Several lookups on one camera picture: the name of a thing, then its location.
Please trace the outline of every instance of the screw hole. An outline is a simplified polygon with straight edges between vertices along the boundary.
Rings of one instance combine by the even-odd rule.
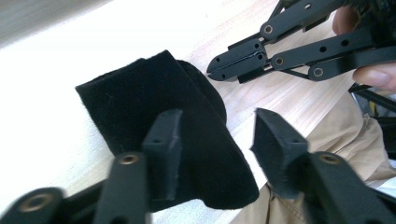
[[[319,158],[320,158],[321,161],[324,161],[324,162],[329,163],[331,165],[336,165],[336,164],[339,164],[341,162],[338,158],[334,157],[333,155],[320,155]]]
[[[51,194],[48,193],[38,194],[24,201],[20,206],[20,211],[23,213],[34,212],[42,209],[51,201],[52,201]]]
[[[321,47],[321,48],[319,49],[319,51],[322,52],[322,53],[324,53],[324,52],[327,51],[327,48],[326,48],[326,47]]]
[[[343,40],[343,42],[341,42],[341,46],[346,47],[349,45],[349,40]]]
[[[277,59],[275,60],[275,63],[276,63],[277,65],[283,64],[283,58],[277,58]]]
[[[323,76],[323,69],[321,69],[321,68],[316,68],[316,69],[314,70],[314,76],[315,76],[315,77],[321,77],[321,76]]]
[[[273,32],[273,27],[271,25],[265,26],[264,32],[267,34],[271,34]]]
[[[129,165],[137,162],[139,158],[136,155],[126,155],[120,159],[120,164]]]

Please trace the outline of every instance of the black felt pad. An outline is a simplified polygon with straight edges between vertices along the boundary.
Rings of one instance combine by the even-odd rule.
[[[174,201],[151,201],[150,211],[201,199],[216,209],[254,202],[259,191],[226,129],[219,94],[189,63],[165,51],[104,74],[76,90],[113,154],[137,150],[155,118],[179,108],[182,153]]]

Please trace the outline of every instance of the metal screw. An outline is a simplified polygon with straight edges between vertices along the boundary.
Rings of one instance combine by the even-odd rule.
[[[321,69],[321,68],[315,68],[315,70],[314,70],[314,76],[315,77],[321,77],[321,76],[323,76],[323,69]]]
[[[21,206],[20,211],[23,213],[34,212],[45,207],[52,201],[53,196],[48,193],[37,194],[25,200]]]
[[[336,165],[341,162],[338,158],[334,157],[333,155],[320,155],[319,158],[321,161],[324,161],[332,165]]]
[[[266,34],[271,34],[273,32],[274,28],[271,25],[266,25],[264,28],[264,32]]]
[[[277,65],[282,65],[282,64],[283,64],[283,58],[277,58],[277,59],[275,60],[275,63],[276,63]]]
[[[126,155],[119,160],[119,163],[122,165],[130,165],[139,161],[139,157],[136,155]]]

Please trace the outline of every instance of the black mechanical arm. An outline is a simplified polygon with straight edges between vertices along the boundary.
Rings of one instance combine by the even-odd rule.
[[[256,115],[251,150],[278,196],[304,193],[309,223],[394,223],[394,198],[366,187],[341,157],[308,153],[305,139],[277,113],[257,109]],[[0,224],[151,223],[150,200],[176,195],[180,116],[180,110],[161,114],[142,143],[143,153],[117,156],[107,180],[68,198],[57,188],[31,191]]]
[[[354,31],[334,36],[268,58],[265,46],[308,31],[326,21],[339,7],[356,10]],[[260,31],[228,47],[207,67],[217,81],[246,83],[275,71],[321,81],[366,65],[396,62],[395,0],[279,0]],[[292,69],[308,66],[307,74]]]

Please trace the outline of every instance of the mounting hole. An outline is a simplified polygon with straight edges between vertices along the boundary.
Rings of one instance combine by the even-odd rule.
[[[271,34],[273,32],[274,28],[271,25],[266,25],[264,28],[264,32],[266,34]]]
[[[321,161],[324,161],[324,162],[332,164],[332,165],[336,165],[336,164],[339,164],[341,162],[340,159],[336,158],[333,155],[323,155],[322,154],[322,155],[319,156],[319,159]]]
[[[315,77],[321,77],[321,76],[323,76],[323,69],[321,69],[321,68],[315,68],[315,70],[314,70],[314,76],[315,76]]]
[[[52,201],[52,195],[48,193],[37,194],[25,200],[21,206],[20,211],[23,213],[34,212],[45,207]]]
[[[327,51],[327,48],[326,48],[326,47],[321,47],[321,48],[319,49],[319,51],[322,52],[322,53],[324,53],[324,52]]]
[[[343,42],[341,42],[341,46],[346,47],[349,45],[349,40],[343,40]]]
[[[120,159],[120,164],[130,165],[134,164],[137,161],[139,161],[139,157],[137,157],[136,155],[126,155]]]
[[[110,222],[110,224],[126,224],[126,223],[128,223],[128,218],[126,217],[115,217]]]
[[[282,65],[282,64],[283,64],[283,58],[277,58],[277,59],[275,60],[275,63],[276,63],[277,65]]]

